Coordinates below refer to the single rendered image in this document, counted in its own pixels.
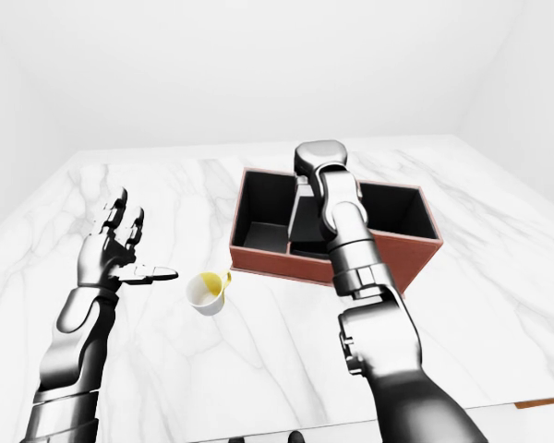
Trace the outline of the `white mug with yellow inside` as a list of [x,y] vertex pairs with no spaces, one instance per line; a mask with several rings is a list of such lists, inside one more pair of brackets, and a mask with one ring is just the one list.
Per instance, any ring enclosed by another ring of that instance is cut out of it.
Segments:
[[205,271],[187,284],[187,301],[201,315],[214,316],[225,305],[225,291],[232,281],[230,270],[219,273]]

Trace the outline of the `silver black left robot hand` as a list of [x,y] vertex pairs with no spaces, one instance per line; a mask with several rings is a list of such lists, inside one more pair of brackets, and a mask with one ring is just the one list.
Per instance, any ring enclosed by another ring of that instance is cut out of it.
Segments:
[[78,286],[100,287],[116,292],[129,285],[170,281],[176,270],[139,264],[136,247],[142,237],[144,209],[128,209],[127,191],[114,190],[96,214],[94,225],[78,255]]

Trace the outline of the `red-brown desk caddy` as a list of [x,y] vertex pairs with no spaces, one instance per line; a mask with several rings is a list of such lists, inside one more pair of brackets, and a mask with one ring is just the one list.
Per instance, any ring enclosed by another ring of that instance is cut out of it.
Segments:
[[[400,292],[441,248],[443,240],[422,189],[359,181],[367,227]],[[309,240],[288,236],[295,206],[295,177],[246,169],[235,210],[230,253],[234,269],[330,285],[333,271],[315,229]]]

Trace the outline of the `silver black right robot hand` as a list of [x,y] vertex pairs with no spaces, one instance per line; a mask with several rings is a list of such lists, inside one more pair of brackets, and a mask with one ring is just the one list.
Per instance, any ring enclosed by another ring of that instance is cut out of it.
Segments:
[[316,140],[301,143],[295,148],[294,171],[305,176],[314,196],[325,198],[320,175],[323,172],[346,170],[347,149],[337,140]]

